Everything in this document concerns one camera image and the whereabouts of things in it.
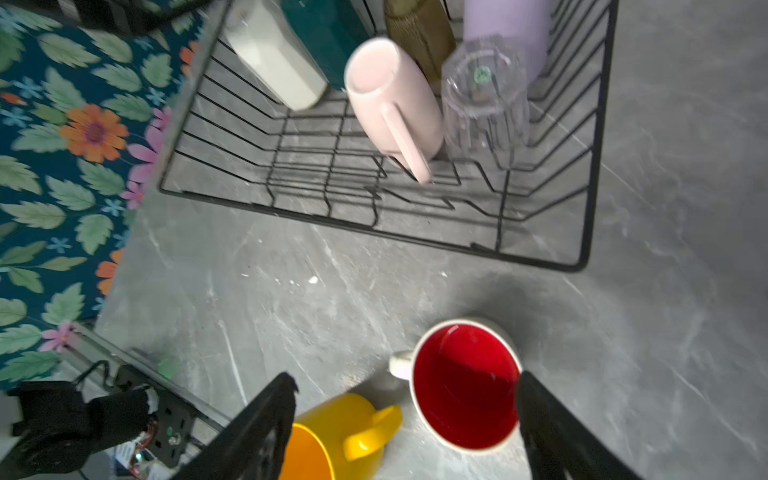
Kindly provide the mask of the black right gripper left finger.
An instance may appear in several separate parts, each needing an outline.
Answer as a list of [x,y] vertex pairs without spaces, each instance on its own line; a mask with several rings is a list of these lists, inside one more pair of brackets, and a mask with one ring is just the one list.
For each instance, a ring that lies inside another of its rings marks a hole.
[[176,479],[277,479],[291,436],[298,387],[277,375]]

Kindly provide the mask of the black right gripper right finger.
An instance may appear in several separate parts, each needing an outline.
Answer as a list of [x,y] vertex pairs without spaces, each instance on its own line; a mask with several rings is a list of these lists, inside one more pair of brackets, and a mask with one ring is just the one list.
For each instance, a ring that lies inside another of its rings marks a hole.
[[528,371],[515,406],[532,478],[640,479]]

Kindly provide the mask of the clear glass cup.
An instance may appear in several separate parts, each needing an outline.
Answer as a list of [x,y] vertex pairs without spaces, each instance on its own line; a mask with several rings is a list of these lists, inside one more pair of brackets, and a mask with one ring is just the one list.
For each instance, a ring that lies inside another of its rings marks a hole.
[[453,158],[510,170],[529,130],[524,52],[492,35],[463,42],[442,66],[442,113]]

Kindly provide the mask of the cream mug pink handle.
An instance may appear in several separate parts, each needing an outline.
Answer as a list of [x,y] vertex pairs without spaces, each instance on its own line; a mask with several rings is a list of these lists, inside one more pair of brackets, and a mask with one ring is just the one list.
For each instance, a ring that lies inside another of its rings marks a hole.
[[395,42],[376,37],[359,45],[344,71],[344,86],[363,131],[382,154],[396,159],[421,184],[444,142],[437,99],[416,62]]

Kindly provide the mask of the dark green mug white inside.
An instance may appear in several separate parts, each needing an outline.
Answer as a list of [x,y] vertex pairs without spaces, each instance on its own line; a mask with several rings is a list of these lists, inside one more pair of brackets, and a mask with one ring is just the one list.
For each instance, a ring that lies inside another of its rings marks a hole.
[[344,91],[346,64],[355,50],[370,38],[352,3],[284,0],[281,9],[329,85]]

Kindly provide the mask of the lilac plastic cup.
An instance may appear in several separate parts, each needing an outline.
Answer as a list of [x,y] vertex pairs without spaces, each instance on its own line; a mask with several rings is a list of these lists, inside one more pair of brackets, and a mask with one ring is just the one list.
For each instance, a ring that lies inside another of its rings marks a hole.
[[466,0],[463,38],[500,35],[512,40],[524,51],[527,82],[531,84],[547,62],[551,20],[549,0]]

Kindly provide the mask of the amber textured glass cup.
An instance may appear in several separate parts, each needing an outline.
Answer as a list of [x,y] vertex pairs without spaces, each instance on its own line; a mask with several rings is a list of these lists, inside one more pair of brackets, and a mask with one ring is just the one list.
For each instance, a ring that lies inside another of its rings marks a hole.
[[439,0],[385,0],[388,36],[419,66],[435,94],[441,92],[442,65],[456,49],[448,15]]

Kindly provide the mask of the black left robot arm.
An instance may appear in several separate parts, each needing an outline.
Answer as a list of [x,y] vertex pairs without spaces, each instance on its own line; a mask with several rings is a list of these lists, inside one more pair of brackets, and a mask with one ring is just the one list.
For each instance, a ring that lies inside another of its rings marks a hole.
[[72,382],[22,382],[1,394],[1,432],[15,441],[1,477],[74,472],[91,455],[137,438],[158,406],[151,387],[85,401]]

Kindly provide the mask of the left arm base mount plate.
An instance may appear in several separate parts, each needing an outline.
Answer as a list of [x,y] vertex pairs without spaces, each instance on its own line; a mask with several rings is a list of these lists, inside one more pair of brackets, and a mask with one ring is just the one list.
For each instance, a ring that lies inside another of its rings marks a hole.
[[152,407],[148,427],[140,436],[139,451],[148,451],[166,467],[179,467],[191,439],[196,410],[168,387],[131,365],[118,369],[115,385],[122,391],[150,387],[155,392],[157,406]]

